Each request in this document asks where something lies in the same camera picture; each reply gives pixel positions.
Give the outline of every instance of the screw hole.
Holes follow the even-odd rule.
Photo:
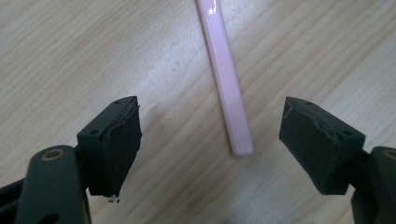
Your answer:
[[[352,132],[350,132],[350,131],[343,131],[343,134],[344,134],[344,135],[347,135],[347,136],[350,136],[350,135],[352,135]]]
[[[389,158],[396,160],[396,151],[395,150],[384,150],[385,155],[387,155]]]
[[[41,218],[38,224],[54,224],[58,222],[58,220],[59,220],[59,215],[56,213],[51,213]]]
[[[64,150],[60,148],[55,148],[53,150],[47,151],[41,156],[43,161],[53,161],[60,158],[64,154]]]
[[[90,131],[90,134],[97,134],[97,133],[99,133],[99,131],[97,131],[97,130]]]

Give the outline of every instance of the light wooden surface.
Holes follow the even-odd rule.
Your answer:
[[[394,0],[221,0],[255,153],[231,156],[193,0],[2,0],[0,186],[136,95],[141,149],[93,223],[352,223],[278,140],[286,96],[396,147]]]

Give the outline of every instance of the pink stick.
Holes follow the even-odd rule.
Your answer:
[[[253,144],[219,0],[197,0],[197,2],[231,148],[235,155],[244,156],[253,152]]]

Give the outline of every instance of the wood grain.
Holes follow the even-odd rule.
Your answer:
[[[231,156],[193,0],[0,2],[0,186],[136,95],[141,150],[93,223],[353,223],[278,140],[286,96],[396,147],[396,2],[221,1],[255,153]]]

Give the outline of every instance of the pink rectangular block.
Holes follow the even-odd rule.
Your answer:
[[[253,144],[219,0],[197,2],[231,147],[244,156],[253,152]]]

